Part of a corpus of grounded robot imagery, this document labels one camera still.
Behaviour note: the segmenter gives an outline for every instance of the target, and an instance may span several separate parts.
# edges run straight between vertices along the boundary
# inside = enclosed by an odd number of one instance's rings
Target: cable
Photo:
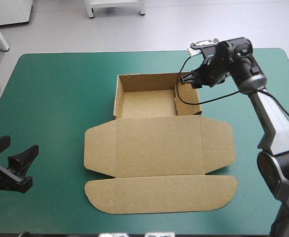
[[[262,88],[262,89],[249,88],[249,89],[244,89],[244,90],[238,90],[238,91],[235,91],[235,92],[233,92],[233,93],[230,93],[230,94],[227,94],[227,95],[223,95],[223,96],[220,96],[220,97],[211,99],[211,100],[206,100],[206,101],[203,101],[203,102],[199,102],[199,103],[190,103],[190,102],[184,101],[183,98],[180,96],[179,90],[178,90],[178,83],[180,82],[179,76],[180,76],[181,72],[183,71],[186,63],[187,63],[187,62],[189,61],[189,59],[191,59],[191,58],[192,58],[192,57],[190,56],[190,57],[188,57],[188,58],[185,60],[183,66],[181,67],[179,73],[177,74],[177,79],[176,79],[176,92],[177,92],[177,96],[178,96],[178,98],[180,99],[180,101],[183,102],[184,104],[186,104],[186,105],[202,105],[202,104],[206,104],[206,103],[213,102],[213,101],[216,101],[216,100],[221,100],[221,99],[223,99],[223,98],[226,98],[226,97],[229,97],[229,96],[238,94],[238,93],[242,93],[242,92],[244,92],[244,91],[251,90],[251,91],[252,91],[251,94],[253,94],[253,93],[255,93],[255,92],[260,92],[260,93],[262,93],[262,94],[264,94],[264,95],[267,95],[267,96],[269,96],[270,98],[272,98],[272,99],[276,102],[276,104],[281,108],[281,110],[289,117],[289,112],[282,106],[282,104],[276,99],[275,96],[273,96],[271,93],[265,91],[265,89],[266,89],[265,87]]]
[[[259,92],[271,97],[276,102],[276,104],[281,108],[281,110],[289,117],[289,112],[282,106],[282,104],[276,99],[275,96],[264,90],[260,90]]]

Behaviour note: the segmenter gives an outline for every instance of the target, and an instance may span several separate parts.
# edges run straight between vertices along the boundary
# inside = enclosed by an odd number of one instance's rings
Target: open cardboard box
[[[87,182],[99,210],[114,213],[205,211],[234,196],[233,176],[206,175],[235,161],[232,127],[179,101],[177,74],[118,76],[114,121],[85,133],[84,165],[115,177]],[[179,83],[184,100],[196,89]]]
[[[114,118],[200,115],[200,105],[186,105],[179,100],[176,79],[177,73],[118,76]],[[198,91],[190,84],[179,83],[178,91],[185,101],[199,102]]]

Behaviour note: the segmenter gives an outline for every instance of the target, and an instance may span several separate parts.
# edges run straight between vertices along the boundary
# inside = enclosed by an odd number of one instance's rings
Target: green tabletop
[[[256,49],[267,87],[289,110],[289,61],[277,48]],[[113,119],[117,75],[179,71],[184,51],[26,54],[20,57],[0,99],[0,136],[10,135],[7,156],[38,144],[25,194],[0,191],[0,232],[103,233],[172,231],[177,234],[267,234],[280,203],[256,166],[263,131],[241,94],[203,105],[202,116],[233,126],[237,161],[215,174],[234,175],[238,191],[225,207],[209,212],[113,215],[94,208],[84,193],[105,175],[83,165],[84,133]],[[198,56],[185,71],[199,66]],[[232,79],[199,90],[201,100],[237,90]]]

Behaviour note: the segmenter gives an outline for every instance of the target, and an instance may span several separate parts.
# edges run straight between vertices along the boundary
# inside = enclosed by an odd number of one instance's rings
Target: gray floor
[[[10,50],[0,51],[0,96],[25,53],[185,50],[193,40],[244,36],[289,57],[289,0],[146,1],[145,16],[110,8],[89,19],[84,0],[34,0],[28,25],[1,28]]]

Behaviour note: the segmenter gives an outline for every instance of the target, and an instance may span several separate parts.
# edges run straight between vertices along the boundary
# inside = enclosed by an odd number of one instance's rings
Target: robotic arm
[[[251,42],[236,38],[188,45],[191,56],[202,54],[203,63],[182,77],[193,88],[213,87],[232,76],[239,91],[249,97],[264,130],[257,165],[268,188],[282,205],[271,228],[271,237],[289,237],[289,121],[266,90],[266,76],[253,57]]]

